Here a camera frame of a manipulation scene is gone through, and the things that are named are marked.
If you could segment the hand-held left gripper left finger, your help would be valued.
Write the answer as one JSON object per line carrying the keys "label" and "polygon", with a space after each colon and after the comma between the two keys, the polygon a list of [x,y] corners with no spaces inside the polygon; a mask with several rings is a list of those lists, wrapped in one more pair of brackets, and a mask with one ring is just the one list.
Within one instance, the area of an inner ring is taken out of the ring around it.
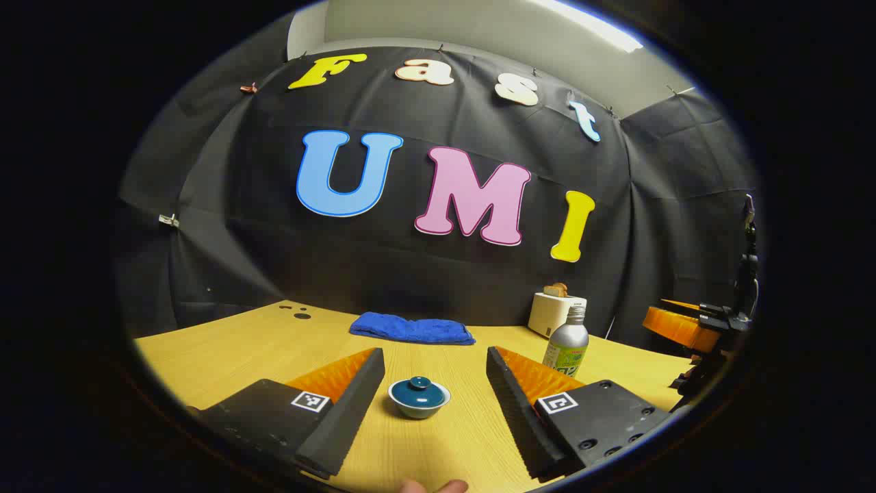
{"label": "hand-held left gripper left finger", "polygon": [[287,383],[259,379],[188,411],[247,455],[329,479],[339,473],[384,376],[384,352],[373,347]]}

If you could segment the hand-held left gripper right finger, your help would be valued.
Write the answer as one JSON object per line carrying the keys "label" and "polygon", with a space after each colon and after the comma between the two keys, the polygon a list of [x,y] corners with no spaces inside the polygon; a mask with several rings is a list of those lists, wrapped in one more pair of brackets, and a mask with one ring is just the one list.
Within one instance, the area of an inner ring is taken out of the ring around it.
{"label": "hand-held left gripper right finger", "polygon": [[486,375],[528,474],[541,483],[593,468],[669,417],[611,380],[583,384],[491,346]]}

